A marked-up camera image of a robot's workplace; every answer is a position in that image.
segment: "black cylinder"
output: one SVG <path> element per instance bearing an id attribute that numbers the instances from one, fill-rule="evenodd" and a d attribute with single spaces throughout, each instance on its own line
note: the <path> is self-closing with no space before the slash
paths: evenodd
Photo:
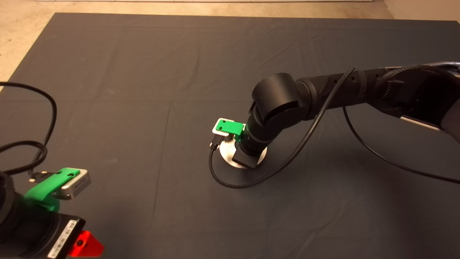
<path id="1" fill-rule="evenodd" d="M 17 257 L 33 249 L 53 225 L 55 213 L 14 192 L 11 178 L 0 173 L 0 257 Z"/>

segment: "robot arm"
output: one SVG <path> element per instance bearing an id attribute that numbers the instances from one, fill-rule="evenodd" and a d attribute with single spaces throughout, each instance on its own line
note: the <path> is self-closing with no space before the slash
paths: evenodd
<path id="1" fill-rule="evenodd" d="M 233 161 L 255 168 L 263 150 L 285 128 L 313 119 L 343 74 L 294 81 L 286 73 L 268 76 L 254 88 Z M 460 142 L 460 63 L 353 71 L 328 108 L 369 103 L 381 112 L 435 130 Z"/>

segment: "barcode label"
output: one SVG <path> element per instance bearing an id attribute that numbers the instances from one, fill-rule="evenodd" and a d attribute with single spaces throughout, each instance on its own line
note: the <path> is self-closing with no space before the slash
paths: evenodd
<path id="1" fill-rule="evenodd" d="M 62 231 L 61 235 L 57 239 L 56 243 L 54 243 L 53 248 L 48 254 L 48 258 L 55 259 L 58 256 L 59 252 L 61 251 L 62 246 L 69 238 L 70 233 L 74 230 L 75 225 L 77 225 L 76 220 L 69 220 L 67 226 L 65 226 L 64 230 Z"/>

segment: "dark gray fabric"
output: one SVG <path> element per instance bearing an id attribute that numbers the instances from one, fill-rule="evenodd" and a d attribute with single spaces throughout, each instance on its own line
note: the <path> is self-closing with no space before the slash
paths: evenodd
<path id="1" fill-rule="evenodd" d="M 460 60 L 446 21 L 56 14 L 11 81 L 58 103 L 38 170 L 89 170 L 91 186 L 61 212 L 79 215 L 103 258 L 456 258 L 460 187 L 397 169 L 360 146 L 340 109 L 285 171 L 245 190 L 221 187 L 207 158 L 219 117 L 244 122 L 263 77 L 294 78 Z M 49 105 L 0 94 L 0 144 L 41 140 Z M 350 108 L 357 131 L 405 165 L 460 178 L 460 145 L 379 113 Z M 310 122 L 284 131 L 256 172 L 214 158 L 224 179 L 271 171 Z M 6 169 L 32 158 L 12 150 Z M 17 190 L 31 187 L 25 174 Z"/>

